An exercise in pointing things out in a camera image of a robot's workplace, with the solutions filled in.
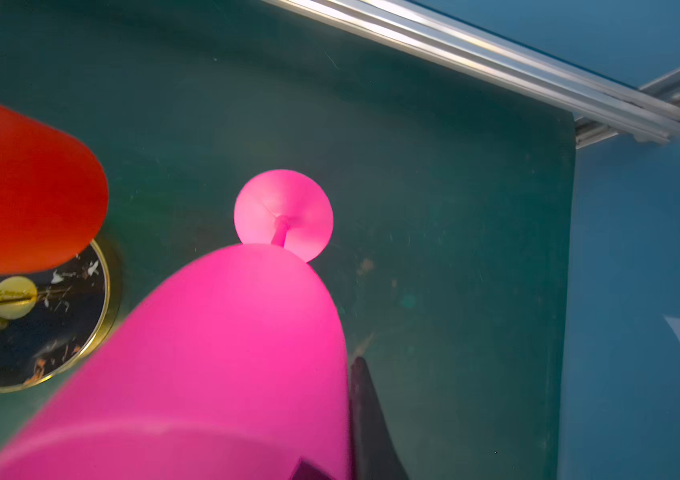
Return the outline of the pink wine glass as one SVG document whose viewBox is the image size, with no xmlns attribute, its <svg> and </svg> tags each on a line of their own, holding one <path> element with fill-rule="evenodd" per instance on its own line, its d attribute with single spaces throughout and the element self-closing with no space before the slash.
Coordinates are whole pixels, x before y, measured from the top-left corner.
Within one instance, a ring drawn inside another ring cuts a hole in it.
<svg viewBox="0 0 680 480">
<path fill-rule="evenodd" d="M 331 203 L 251 179 L 239 243 L 156 288 L 0 451 L 0 479 L 348 479 L 347 350 L 311 261 Z"/>
</svg>

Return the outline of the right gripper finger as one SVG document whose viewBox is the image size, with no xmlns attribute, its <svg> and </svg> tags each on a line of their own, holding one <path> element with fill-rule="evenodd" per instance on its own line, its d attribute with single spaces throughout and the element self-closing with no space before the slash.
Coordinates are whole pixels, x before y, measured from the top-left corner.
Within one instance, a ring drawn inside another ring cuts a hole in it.
<svg viewBox="0 0 680 480">
<path fill-rule="evenodd" d="M 305 361 L 291 362 L 299 457 L 293 479 L 407 479 L 365 358 L 342 390 Z"/>
</svg>

